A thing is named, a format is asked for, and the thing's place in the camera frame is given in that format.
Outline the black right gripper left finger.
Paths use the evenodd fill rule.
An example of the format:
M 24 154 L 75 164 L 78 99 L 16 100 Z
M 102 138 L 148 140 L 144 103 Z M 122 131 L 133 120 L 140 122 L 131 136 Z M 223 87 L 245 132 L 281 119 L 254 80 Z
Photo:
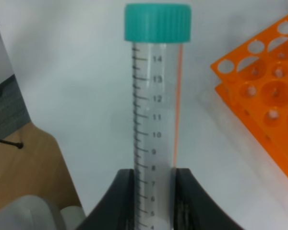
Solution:
M 134 229 L 134 170 L 121 169 L 78 230 Z

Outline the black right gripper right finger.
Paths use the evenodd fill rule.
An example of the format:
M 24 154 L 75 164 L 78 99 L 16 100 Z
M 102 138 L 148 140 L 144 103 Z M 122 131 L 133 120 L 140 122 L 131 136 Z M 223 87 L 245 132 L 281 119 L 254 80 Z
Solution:
M 190 169 L 176 170 L 173 229 L 241 230 L 201 187 Z

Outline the grey robot base part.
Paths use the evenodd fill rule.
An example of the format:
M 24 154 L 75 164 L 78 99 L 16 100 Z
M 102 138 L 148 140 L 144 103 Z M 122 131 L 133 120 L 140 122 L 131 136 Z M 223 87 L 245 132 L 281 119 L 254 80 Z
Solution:
M 0 230 L 75 230 L 86 219 L 82 207 L 59 209 L 36 195 L 24 195 L 0 209 Z

